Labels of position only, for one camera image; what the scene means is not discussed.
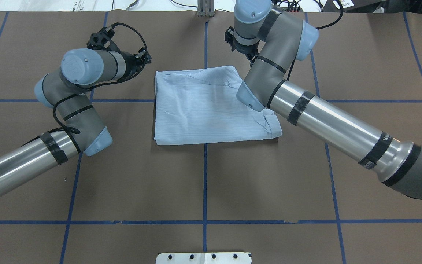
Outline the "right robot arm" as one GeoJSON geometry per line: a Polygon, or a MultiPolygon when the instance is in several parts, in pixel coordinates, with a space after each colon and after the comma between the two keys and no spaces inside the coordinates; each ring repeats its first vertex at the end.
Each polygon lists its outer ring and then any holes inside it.
{"type": "Polygon", "coordinates": [[[292,62],[306,59],[318,37],[317,28],[270,0],[236,1],[225,42],[251,62],[237,99],[258,112],[274,111],[376,172],[387,187],[422,199],[422,145],[400,142],[285,79],[292,62]]]}

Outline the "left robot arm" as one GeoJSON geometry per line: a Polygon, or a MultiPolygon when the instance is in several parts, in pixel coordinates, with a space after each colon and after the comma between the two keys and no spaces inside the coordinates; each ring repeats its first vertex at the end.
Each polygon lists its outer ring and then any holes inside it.
{"type": "Polygon", "coordinates": [[[115,22],[71,49],[58,67],[34,86],[38,103],[50,110],[53,127],[0,157],[0,198],[79,154],[89,157],[113,143],[89,93],[136,78],[151,63],[144,36],[115,22]]]}

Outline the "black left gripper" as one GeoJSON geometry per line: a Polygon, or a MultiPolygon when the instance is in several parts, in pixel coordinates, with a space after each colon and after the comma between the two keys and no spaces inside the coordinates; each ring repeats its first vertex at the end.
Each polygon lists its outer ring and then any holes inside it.
{"type": "Polygon", "coordinates": [[[131,26],[126,28],[132,30],[143,44],[143,47],[135,54],[120,50],[112,40],[115,35],[114,26],[104,27],[89,37],[87,48],[101,55],[104,63],[104,70],[99,81],[129,81],[151,63],[151,55],[143,36],[131,26]]]}

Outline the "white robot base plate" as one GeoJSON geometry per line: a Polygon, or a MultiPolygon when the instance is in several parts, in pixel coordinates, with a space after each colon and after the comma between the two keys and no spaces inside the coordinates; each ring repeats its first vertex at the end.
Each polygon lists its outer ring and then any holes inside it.
{"type": "Polygon", "coordinates": [[[156,264],[251,264],[248,252],[184,252],[161,253],[156,264]]]}

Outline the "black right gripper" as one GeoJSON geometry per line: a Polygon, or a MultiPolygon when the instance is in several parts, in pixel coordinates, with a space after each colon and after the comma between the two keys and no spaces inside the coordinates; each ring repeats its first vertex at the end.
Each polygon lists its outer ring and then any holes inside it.
{"type": "Polygon", "coordinates": [[[258,46],[260,40],[258,38],[247,39],[239,35],[233,27],[229,27],[224,34],[225,42],[230,45],[231,51],[238,51],[250,61],[250,67],[259,55],[258,46]]]}

